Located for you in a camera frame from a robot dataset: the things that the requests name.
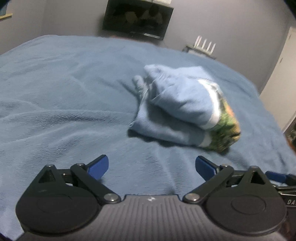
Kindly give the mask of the denim jacket with print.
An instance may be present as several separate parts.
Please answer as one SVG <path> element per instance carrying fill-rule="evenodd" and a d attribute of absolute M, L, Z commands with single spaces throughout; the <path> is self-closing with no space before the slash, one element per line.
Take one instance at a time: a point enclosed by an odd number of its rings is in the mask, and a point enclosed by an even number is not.
<path fill-rule="evenodd" d="M 201 66 L 146 65 L 132 80 L 139 106 L 130 130 L 143 136 L 223 152 L 241 129 L 220 86 Z"/>

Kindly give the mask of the white wardrobe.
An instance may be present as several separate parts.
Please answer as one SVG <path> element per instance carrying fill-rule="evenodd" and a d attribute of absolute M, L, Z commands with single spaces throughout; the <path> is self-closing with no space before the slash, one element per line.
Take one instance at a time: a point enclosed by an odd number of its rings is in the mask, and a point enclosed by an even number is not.
<path fill-rule="evenodd" d="M 288 31 L 278 62 L 260 94 L 265 108 L 285 132 L 295 119 L 295 28 Z"/>

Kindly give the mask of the blue bed blanket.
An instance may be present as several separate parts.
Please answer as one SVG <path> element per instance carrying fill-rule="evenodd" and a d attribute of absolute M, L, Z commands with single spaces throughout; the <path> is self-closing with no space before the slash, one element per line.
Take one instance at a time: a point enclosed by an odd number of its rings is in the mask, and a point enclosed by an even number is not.
<path fill-rule="evenodd" d="M 132 83 L 145 65 L 201 66 L 221 87 L 242 130 L 228 152 L 177 146 L 128 131 L 137 112 Z M 256 87 L 222 63 L 149 43 L 46 35 L 1 55 L 1 233 L 23 232 L 15 206 L 47 164 L 68 169 L 109 158 L 102 181 L 118 193 L 184 195 L 203 183 L 202 155 L 244 170 L 295 173 L 295 153 Z"/>

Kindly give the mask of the white router with antennas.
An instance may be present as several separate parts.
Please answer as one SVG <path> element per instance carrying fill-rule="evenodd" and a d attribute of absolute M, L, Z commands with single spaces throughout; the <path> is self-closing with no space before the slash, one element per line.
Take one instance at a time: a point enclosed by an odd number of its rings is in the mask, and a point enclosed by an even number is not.
<path fill-rule="evenodd" d="M 187 44 L 182 51 L 192 55 L 207 57 L 215 60 L 216 57 L 213 56 L 215 47 L 216 43 L 208 41 L 208 39 L 204 39 L 199 35 L 193 45 Z"/>

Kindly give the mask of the wooden window sill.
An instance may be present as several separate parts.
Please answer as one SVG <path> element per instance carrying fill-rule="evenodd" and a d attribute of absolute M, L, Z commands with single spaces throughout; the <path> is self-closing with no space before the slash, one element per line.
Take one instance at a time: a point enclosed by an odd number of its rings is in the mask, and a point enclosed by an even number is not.
<path fill-rule="evenodd" d="M 0 20 L 6 19 L 6 18 L 10 18 L 10 17 L 12 17 L 12 15 L 13 15 L 12 13 L 2 15 L 2 16 L 0 16 Z"/>

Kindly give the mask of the black television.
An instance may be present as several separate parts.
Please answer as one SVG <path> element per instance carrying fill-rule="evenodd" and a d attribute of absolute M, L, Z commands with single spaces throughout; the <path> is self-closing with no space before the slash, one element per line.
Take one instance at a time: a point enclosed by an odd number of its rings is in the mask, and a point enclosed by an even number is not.
<path fill-rule="evenodd" d="M 108 1 L 102 29 L 163 40 L 173 10 L 154 1 Z"/>

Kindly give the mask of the white wall power strip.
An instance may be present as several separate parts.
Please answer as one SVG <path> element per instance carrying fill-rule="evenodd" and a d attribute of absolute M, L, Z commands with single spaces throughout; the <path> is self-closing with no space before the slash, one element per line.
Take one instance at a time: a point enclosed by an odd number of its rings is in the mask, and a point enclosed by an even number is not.
<path fill-rule="evenodd" d="M 157 2 L 157 3 L 161 3 L 161 4 L 171 4 L 171 0 L 151 0 L 151 2 Z"/>

